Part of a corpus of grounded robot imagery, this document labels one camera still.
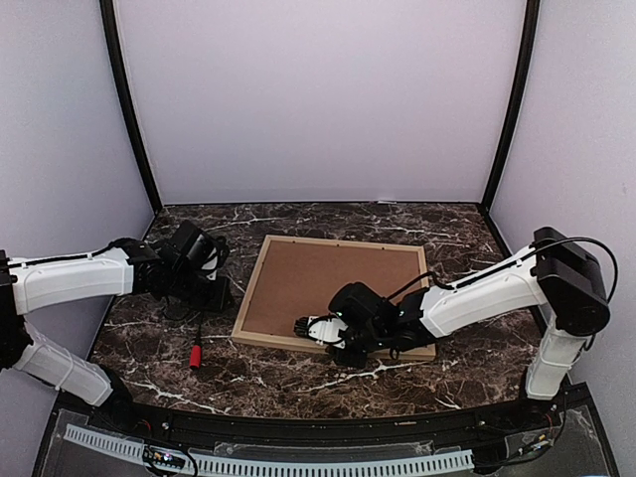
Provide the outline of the red handled screwdriver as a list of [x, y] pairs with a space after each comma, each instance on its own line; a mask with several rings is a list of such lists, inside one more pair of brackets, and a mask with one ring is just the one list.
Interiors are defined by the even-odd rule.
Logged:
[[196, 331], [193, 347], [191, 349], [190, 360], [189, 360], [189, 366], [192, 371], [198, 371], [202, 365], [202, 356], [203, 356], [202, 327], [203, 327], [203, 314], [200, 313], [198, 315], [197, 331]]

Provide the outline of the wooden picture frame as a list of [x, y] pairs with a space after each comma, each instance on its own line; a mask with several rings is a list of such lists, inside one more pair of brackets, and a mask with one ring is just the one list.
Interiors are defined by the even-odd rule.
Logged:
[[244, 294], [232, 339], [262, 348], [323, 355], [297, 337], [296, 319], [322, 316], [346, 284], [361, 281], [388, 296], [427, 271], [415, 245], [268, 235]]

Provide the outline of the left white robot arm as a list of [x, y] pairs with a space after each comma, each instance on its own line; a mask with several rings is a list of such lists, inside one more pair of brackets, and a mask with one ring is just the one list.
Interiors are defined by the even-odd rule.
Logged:
[[61, 303], [150, 294], [196, 311], [224, 309], [228, 283], [219, 277], [230, 251], [222, 237], [198, 235], [177, 244], [120, 238], [94, 252], [38, 259], [1, 258], [1, 367], [26, 373], [80, 398], [119, 433], [140, 424], [139, 409], [112, 371], [44, 336], [25, 317]]

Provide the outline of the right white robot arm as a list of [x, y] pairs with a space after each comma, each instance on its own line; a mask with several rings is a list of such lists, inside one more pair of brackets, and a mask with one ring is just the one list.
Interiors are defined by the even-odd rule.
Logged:
[[526, 372], [525, 394], [507, 410], [508, 423], [527, 431], [544, 417], [545, 400], [557, 395], [586, 342], [609, 323], [617, 284], [604, 282], [599, 260], [585, 249], [593, 242], [544, 227], [507, 259], [448, 284], [433, 271], [425, 273], [431, 285], [408, 283], [389, 296], [363, 282], [347, 284], [328, 306], [321, 337], [336, 364], [362, 368], [373, 352], [398, 355], [511, 311], [548, 306], [551, 318]]

